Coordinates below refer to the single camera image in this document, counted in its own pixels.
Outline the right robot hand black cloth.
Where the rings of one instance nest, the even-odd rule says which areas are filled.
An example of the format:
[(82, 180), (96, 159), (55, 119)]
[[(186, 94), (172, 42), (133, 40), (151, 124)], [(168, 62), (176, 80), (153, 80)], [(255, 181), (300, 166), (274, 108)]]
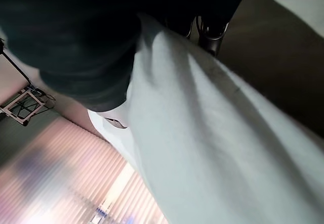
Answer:
[(1, 0), (10, 51), (43, 82), (95, 112), (126, 100), (139, 13), (160, 21), (190, 16), (227, 23), (241, 0)]

